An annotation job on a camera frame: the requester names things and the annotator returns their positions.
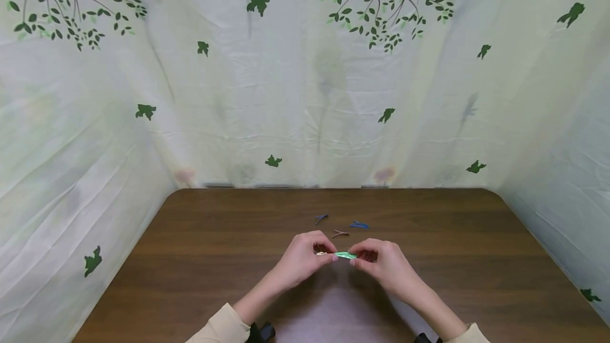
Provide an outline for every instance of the sleeve cuff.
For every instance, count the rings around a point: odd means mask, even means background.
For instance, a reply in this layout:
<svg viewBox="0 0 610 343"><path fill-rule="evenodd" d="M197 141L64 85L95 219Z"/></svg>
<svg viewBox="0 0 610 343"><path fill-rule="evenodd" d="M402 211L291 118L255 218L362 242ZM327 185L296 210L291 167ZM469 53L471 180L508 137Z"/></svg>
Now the sleeve cuff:
<svg viewBox="0 0 610 343"><path fill-rule="evenodd" d="M468 330L464 334L446 343L489 343L489 341L483 336L477 324L473 323L469 324Z"/></svg>
<svg viewBox="0 0 610 343"><path fill-rule="evenodd" d="M222 343L244 343L250 335L250 326L241 321L229 303L225 303L208 323Z"/></svg>

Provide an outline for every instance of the brown tabletop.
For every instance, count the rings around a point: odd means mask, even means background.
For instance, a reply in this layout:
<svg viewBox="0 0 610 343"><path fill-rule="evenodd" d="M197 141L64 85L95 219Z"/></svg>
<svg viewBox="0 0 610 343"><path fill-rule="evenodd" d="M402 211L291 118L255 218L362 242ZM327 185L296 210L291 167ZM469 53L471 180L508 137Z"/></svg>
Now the brown tabletop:
<svg viewBox="0 0 610 343"><path fill-rule="evenodd" d="M350 228L353 220L370 229ZM333 239L338 250L368 237L396 242L456 314L477 322L492 343L610 342L610 329L502 199L480 189L175 192L74 342L184 343L225 302L248 292L295 234L314 229L328 236L349 231ZM410 343L429 331L399 308L340 259L263 319L276 327L277 342L290 343Z"/></svg>

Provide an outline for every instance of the wrist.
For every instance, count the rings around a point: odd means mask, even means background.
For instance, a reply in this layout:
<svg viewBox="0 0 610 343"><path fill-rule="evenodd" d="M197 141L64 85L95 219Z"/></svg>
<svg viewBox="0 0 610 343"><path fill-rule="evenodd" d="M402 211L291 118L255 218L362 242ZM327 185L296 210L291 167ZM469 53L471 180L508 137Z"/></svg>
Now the wrist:
<svg viewBox="0 0 610 343"><path fill-rule="evenodd" d="M453 340L468 330L468 326L431 289L412 307L444 342Z"/></svg>
<svg viewBox="0 0 610 343"><path fill-rule="evenodd" d="M411 284L408 290L404 290L399 294L401 301L409 304L415 310L422 310L433 304L434 299L437 297L436 292L423 281L418 284Z"/></svg>
<svg viewBox="0 0 610 343"><path fill-rule="evenodd" d="M254 288L258 288L261 294L268 296L269 298L277 298L289 290L288 286L285 286L279 280L279 276L274 271L275 268L269 271L263 279L258 282Z"/></svg>
<svg viewBox="0 0 610 343"><path fill-rule="evenodd" d="M244 295L244 297L233 305L233 309L245 324L252 324L254 320L277 299L283 292L273 281L273 275L269 272Z"/></svg>

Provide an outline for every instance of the black chair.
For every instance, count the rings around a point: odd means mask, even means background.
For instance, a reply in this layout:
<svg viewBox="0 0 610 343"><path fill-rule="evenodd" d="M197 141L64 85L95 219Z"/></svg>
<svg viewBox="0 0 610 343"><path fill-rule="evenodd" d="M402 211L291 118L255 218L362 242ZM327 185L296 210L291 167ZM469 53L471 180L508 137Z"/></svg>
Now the black chair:
<svg viewBox="0 0 610 343"><path fill-rule="evenodd" d="M275 328L269 322L266 322L263 327L258 328L256 323L250 326L250 336L246 343L267 343L275 336Z"/></svg>
<svg viewBox="0 0 610 343"><path fill-rule="evenodd" d="M423 332L421 334L419 334L416 338L415 343L432 343L430 342L430 339L428 339L428 336L426 336L426 334L424 334ZM436 343L443 343L442 340L439 338Z"/></svg>

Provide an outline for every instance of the white curtain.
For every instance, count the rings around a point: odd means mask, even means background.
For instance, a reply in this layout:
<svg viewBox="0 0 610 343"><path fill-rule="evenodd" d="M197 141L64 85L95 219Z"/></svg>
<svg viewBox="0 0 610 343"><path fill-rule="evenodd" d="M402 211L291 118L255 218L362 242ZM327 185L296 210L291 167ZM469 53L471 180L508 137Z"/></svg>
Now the white curtain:
<svg viewBox="0 0 610 343"><path fill-rule="evenodd" d="M226 185L489 188L610 322L607 0L3 2L1 343Z"/></svg>

